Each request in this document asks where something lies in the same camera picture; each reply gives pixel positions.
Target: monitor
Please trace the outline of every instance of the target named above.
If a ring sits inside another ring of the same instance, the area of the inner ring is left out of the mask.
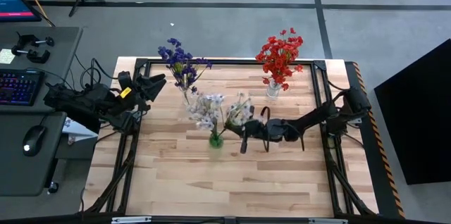
[[[0,23],[40,20],[39,13],[26,0],[0,0]]]

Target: yellow label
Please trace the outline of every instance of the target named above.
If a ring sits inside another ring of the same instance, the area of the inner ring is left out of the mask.
[[[122,91],[121,97],[124,99],[131,91],[131,88],[127,87],[126,89],[124,89],[124,91]]]

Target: tripod leg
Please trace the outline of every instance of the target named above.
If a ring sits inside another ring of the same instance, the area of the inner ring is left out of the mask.
[[[75,4],[73,5],[72,9],[70,10],[69,17],[72,17],[72,15],[75,13],[75,10],[76,10],[77,6],[80,3],[82,3],[82,2],[83,2],[83,0],[76,0],[75,1]]]

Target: orange and black hazard tape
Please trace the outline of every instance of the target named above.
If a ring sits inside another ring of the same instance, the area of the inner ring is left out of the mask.
[[[364,84],[364,81],[362,79],[362,75],[360,74],[359,65],[357,65],[356,63],[353,63],[353,64],[354,64],[354,67],[355,67],[355,73],[357,74],[357,78],[359,80],[360,87],[361,87],[362,91],[366,94],[365,84]],[[401,207],[400,195],[397,193],[395,181],[394,181],[393,175],[392,175],[392,170],[390,169],[390,164],[388,164],[387,154],[385,153],[385,150],[383,148],[381,135],[379,133],[379,129],[378,129],[378,126],[376,124],[376,120],[374,119],[372,110],[370,110],[368,112],[368,116],[369,116],[369,119],[370,119],[371,123],[373,124],[374,136],[376,137],[376,140],[378,142],[379,151],[380,151],[381,156],[382,156],[382,161],[385,164],[385,170],[387,171],[388,181],[390,182],[390,186],[392,187],[393,196],[395,197],[395,202],[396,202],[396,205],[397,205],[398,213],[400,214],[400,216],[405,218],[404,210],[402,210],[402,207]]]

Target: white paper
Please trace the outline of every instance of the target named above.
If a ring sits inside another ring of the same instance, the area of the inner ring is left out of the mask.
[[[10,49],[2,49],[0,51],[0,63],[10,64],[16,55],[11,53]]]
[[[63,126],[63,133],[69,134],[69,144],[98,136],[97,133],[88,130],[85,126],[75,122],[70,118],[66,118]]]

